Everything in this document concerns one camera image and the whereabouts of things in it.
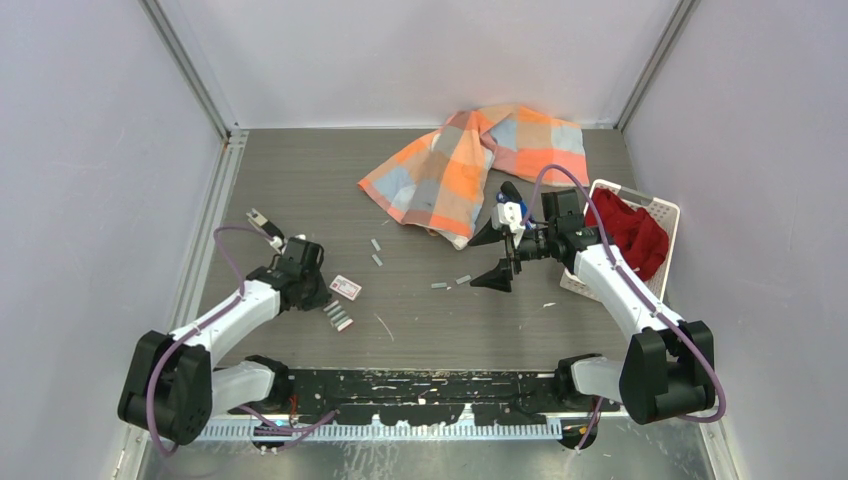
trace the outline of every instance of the table surface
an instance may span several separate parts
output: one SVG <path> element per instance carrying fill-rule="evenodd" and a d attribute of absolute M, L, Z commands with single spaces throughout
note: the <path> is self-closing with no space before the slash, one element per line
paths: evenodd
<path fill-rule="evenodd" d="M 320 310 L 286 312 L 249 334 L 222 365 L 260 354 L 299 367 L 552 370 L 559 359 L 584 353 L 623 358 L 625 340 L 603 306 L 559 287 L 561 265 L 526 262 L 512 293 L 457 286 L 455 279 L 493 268 L 503 247 L 457 251 L 441 236 L 399 225 L 360 191 L 356 183 L 362 177 L 424 133 L 250 132 L 224 223 L 246 225 L 245 212 L 256 208 L 287 235 L 303 233 L 324 246 L 322 272 L 328 282 L 342 274 L 363 290 L 355 302 L 341 299 L 354 319 L 344 332 L 336 332 Z M 585 130 L 584 147 L 592 180 L 635 187 L 618 131 Z M 478 229 L 507 179 L 529 198 L 532 184 L 490 172 Z M 536 210 L 540 215 L 541 206 Z M 371 258 L 372 238 L 382 247 L 382 267 Z M 272 256 L 253 235 L 231 233 L 225 244 L 245 271 L 267 265 Z M 432 290 L 435 282 L 452 288 Z M 201 311 L 235 287 L 233 274 L 216 254 Z"/>

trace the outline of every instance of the purple cable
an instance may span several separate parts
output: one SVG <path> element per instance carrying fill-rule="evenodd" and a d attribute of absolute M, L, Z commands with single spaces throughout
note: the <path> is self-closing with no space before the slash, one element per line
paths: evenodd
<path fill-rule="evenodd" d="M 230 268 L 233 270 L 233 273 L 236 275 L 239 281 L 239 294 L 234 297 L 233 300 L 224 305 L 223 308 L 215 312 L 211 317 L 207 318 L 205 321 L 197 325 L 198 330 L 203 330 L 209 325 L 215 323 L 218 319 L 223 317 L 227 312 L 235 308 L 236 305 L 241 301 L 244 296 L 244 276 L 241 274 L 241 270 L 239 270 L 238 265 L 236 265 L 235 260 L 230 256 L 227 252 L 227 249 L 224 248 L 223 243 L 221 242 L 221 232 L 230 231 L 230 230 L 239 230 L 242 232 L 250 232 L 256 235 L 261 236 L 265 240 L 271 240 L 271 237 L 264 232 L 259 232 L 258 230 L 254 230 L 250 227 L 240 227 L 240 226 L 224 226 L 218 227 L 212 233 L 212 238 L 215 240 L 215 246 L 218 248 L 218 251 L 221 252 L 221 255 L 224 257 L 224 260 L 230 265 Z M 177 451 L 178 445 L 174 444 L 174 448 L 168 450 L 165 448 L 165 445 L 162 443 L 162 439 L 159 438 L 159 429 L 156 428 L 156 417 L 154 415 L 153 408 L 153 400 L 156 398 L 156 382 L 159 380 L 159 376 L 162 375 L 162 370 L 165 368 L 165 364 L 168 362 L 168 359 L 177 351 L 182 344 L 188 341 L 189 338 L 194 336 L 197 332 L 192 330 L 182 337 L 178 338 L 174 343 L 165 350 L 165 353 L 162 354 L 162 357 L 156 363 L 156 366 L 153 367 L 153 373 L 150 374 L 150 381 L 147 383 L 147 397 L 145 398 L 145 413 L 147 416 L 147 430 L 150 432 L 150 440 L 153 442 L 153 446 L 156 447 L 156 450 L 162 454 L 163 457 L 170 457 Z"/>
<path fill-rule="evenodd" d="M 598 213 L 598 209 L 595 206 L 595 202 L 592 201 L 592 197 L 589 196 L 589 192 L 587 192 L 586 188 L 580 184 L 580 181 L 577 180 L 577 177 L 575 177 L 574 174 L 559 165 L 547 165 L 539 172 L 539 175 L 536 177 L 536 184 L 533 186 L 533 196 L 530 198 L 530 204 L 527 205 L 527 214 L 524 215 L 524 218 L 521 219 L 521 225 L 524 225 L 527 222 L 527 219 L 533 212 L 533 207 L 536 206 L 536 198 L 539 195 L 539 186 L 542 183 L 542 178 L 545 176 L 545 172 L 551 169 L 556 169 L 566 174 L 568 178 L 570 178 L 571 181 L 574 182 L 574 185 L 577 186 L 577 188 L 580 190 L 580 193 L 583 194 L 583 198 L 586 199 L 586 204 L 589 205 L 589 208 L 592 209 L 592 213 L 595 215 L 595 219 L 597 219 L 598 221 L 598 230 L 601 234 L 601 242 L 604 245 L 604 251 L 607 254 L 607 258 L 609 259 L 612 265 L 616 265 L 615 256 L 612 254 L 612 247 L 610 247 L 609 240 L 607 239 L 607 232 L 604 228 L 603 222 L 601 222 L 601 215 L 600 213 Z M 652 314 L 655 314 L 656 317 L 659 318 L 660 321 L 666 327 L 668 327 L 669 330 L 671 330 L 675 335 L 677 335 L 677 338 L 680 339 L 683 345 L 686 345 L 686 348 L 688 348 L 689 351 L 692 352 L 692 355 L 694 355 L 695 359 L 698 360 L 698 363 L 701 364 L 701 367 L 703 367 L 704 370 L 707 372 L 707 376 L 709 377 L 710 382 L 712 382 L 713 387 L 715 388 L 716 396 L 719 400 L 716 413 L 710 415 L 709 417 L 681 415 L 680 418 L 682 418 L 683 420 L 688 420 L 690 422 L 697 423 L 711 423 L 718 421 L 721 417 L 724 416 L 724 413 L 727 409 L 727 407 L 725 406 L 726 397 L 724 394 L 724 388 L 721 386 L 721 382 L 718 379 L 718 375 L 716 375 L 715 370 L 710 365 L 710 362 L 707 361 L 707 358 L 704 357 L 704 354 L 701 353 L 698 347 L 695 346 L 694 343 L 692 343 L 692 340 L 689 340 L 689 337 L 687 337 L 686 334 L 684 334 L 683 331 L 680 330 L 677 325 L 675 325 L 671 320 L 669 320 L 664 313 L 659 312 L 657 310 L 657 306 L 654 305 L 653 302 L 651 302 L 648 297 L 645 296 L 644 293 L 642 293 L 642 290 L 636 285 L 636 282 L 632 278 L 630 278 L 630 275 L 628 275 L 620 265 L 615 266 L 615 270 L 618 272 L 624 282 L 630 287 L 630 289 L 633 290 L 633 293 L 635 293 L 636 296 L 639 297 L 639 300 L 642 301 L 642 303 L 648 308 L 648 310 L 650 310 Z"/>
<path fill-rule="evenodd" d="M 336 416 L 336 411 L 335 411 L 335 410 L 331 410 L 331 411 L 330 411 L 330 412 L 328 412 L 326 415 L 324 415 L 323 417 L 321 417 L 321 419 L 320 419 L 320 420 L 318 420 L 317 422 L 315 422 L 313 425 L 310 425 L 310 426 L 308 426 L 308 427 L 302 427 L 302 428 L 293 428 L 293 427 L 282 427 L 282 426 L 279 426 L 279 425 L 277 425 L 276 423 L 274 423 L 272 420 L 270 420 L 269 418 L 265 417 L 264 415 L 262 415 L 261 413 L 257 412 L 256 410 L 254 410 L 254 409 L 252 409 L 252 408 L 248 407 L 247 405 L 242 405 L 242 406 L 241 406 L 241 407 L 239 407 L 239 408 L 241 408 L 243 411 L 245 411 L 245 412 L 249 413 L 250 415 L 253 415 L 254 417 L 258 418 L 260 422 L 262 422 L 263 424 L 265 424 L 265 426 L 270 427 L 270 428 L 271 428 L 272 430 L 274 430 L 275 432 L 279 432 L 279 433 L 282 433 L 282 434 L 284 434 L 284 435 L 291 435 L 292 433 L 302 433 L 302 435 L 301 435 L 301 436 L 299 436 L 299 437 L 295 438 L 294 440 L 290 440 L 290 441 L 286 442 L 286 444 L 285 444 L 285 445 L 283 445 L 282 447 L 278 448 L 278 449 L 277 449 L 277 451 L 278 451 L 278 452 L 282 452 L 282 451 L 284 451 L 284 450 L 288 450 L 288 449 L 290 449 L 290 448 L 292 448 L 292 447 L 296 446 L 297 444 L 299 444 L 300 442 L 302 442 L 304 439 L 306 439 L 306 437 L 308 437 L 309 435 L 311 435 L 311 434 L 312 434 L 312 432 L 314 432 L 315 430 L 318 430 L 318 428 L 319 428 L 320 426 L 322 426 L 322 425 L 326 425 L 327 423 L 329 423 L 329 422 L 330 422 L 330 420 L 332 420 L 332 419 L 333 419 L 333 417 L 335 417 L 335 416 Z"/>
<path fill-rule="evenodd" d="M 589 439 L 589 434 L 592 432 L 595 424 L 598 423 L 598 419 L 601 416 L 601 405 L 603 403 L 604 397 L 598 397 L 598 403 L 595 405 L 595 409 L 592 410 L 592 417 L 589 418 L 589 425 L 586 427 L 586 433 L 580 437 L 580 441 L 577 442 L 577 447 L 574 449 L 578 454 L 580 453 L 580 449 L 583 448 L 583 445 L 586 443 L 586 440 Z"/>

